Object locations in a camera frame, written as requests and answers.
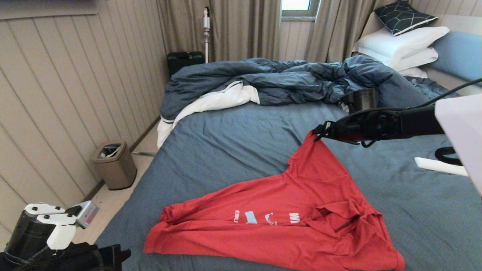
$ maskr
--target red t-shirt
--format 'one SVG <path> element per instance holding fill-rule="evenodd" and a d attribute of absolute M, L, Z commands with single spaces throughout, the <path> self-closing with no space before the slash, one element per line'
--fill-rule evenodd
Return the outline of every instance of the red t-shirt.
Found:
<path fill-rule="evenodd" d="M 381 213 L 311 132 L 275 176 L 165 207 L 144 252 L 236 257 L 296 270 L 404 269 Z"/>

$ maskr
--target wooden floor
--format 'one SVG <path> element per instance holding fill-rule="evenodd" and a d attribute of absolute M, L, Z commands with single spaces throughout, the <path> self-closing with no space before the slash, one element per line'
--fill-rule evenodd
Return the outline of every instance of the wooden floor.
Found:
<path fill-rule="evenodd" d="M 147 134 L 142 142 L 135 148 L 134 151 L 157 152 L 157 125 Z M 92 198 L 92 201 L 99 206 L 99 213 L 95 216 L 90 226 L 84 230 L 77 228 L 75 233 L 74 243 L 88 242 L 95 243 L 99 235 L 105 229 L 109 221 L 121 209 L 124 203 L 131 196 L 134 188 L 137 186 L 140 178 L 149 167 L 153 157 L 132 155 L 134 163 L 137 166 L 137 176 L 134 184 L 127 189 L 110 191 L 104 185 L 99 192 Z"/>

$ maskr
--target black suitcase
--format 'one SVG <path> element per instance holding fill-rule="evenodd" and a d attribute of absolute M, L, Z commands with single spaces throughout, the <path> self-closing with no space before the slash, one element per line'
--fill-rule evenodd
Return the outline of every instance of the black suitcase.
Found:
<path fill-rule="evenodd" d="M 167 54 L 169 76 L 177 73 L 183 67 L 204 63 L 202 52 L 174 52 Z"/>

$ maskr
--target blue cushion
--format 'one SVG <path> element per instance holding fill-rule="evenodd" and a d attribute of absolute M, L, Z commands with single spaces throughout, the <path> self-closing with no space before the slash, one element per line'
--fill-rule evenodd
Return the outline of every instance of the blue cushion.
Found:
<path fill-rule="evenodd" d="M 450 32 L 436 40 L 433 48 L 439 59 L 429 67 L 467 81 L 482 77 L 482 36 Z"/>

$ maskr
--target blue bed sheet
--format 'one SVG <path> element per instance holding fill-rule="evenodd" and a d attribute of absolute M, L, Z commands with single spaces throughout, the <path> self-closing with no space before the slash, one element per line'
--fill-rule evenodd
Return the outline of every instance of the blue bed sheet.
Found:
<path fill-rule="evenodd" d="M 283 172 L 308 131 L 345 114 L 322 102 L 250 103 L 186 117 L 97 244 L 130 248 L 132 256 L 123 265 L 127 271 L 283 270 L 229 257 L 143 254 L 142 249 L 164 206 Z M 407 270 L 481 269 L 481 198 L 472 182 L 419 169 L 413 160 L 434 158 L 437 148 L 450 145 L 446 136 L 376 142 L 368 149 L 324 141 L 384 215 Z"/>

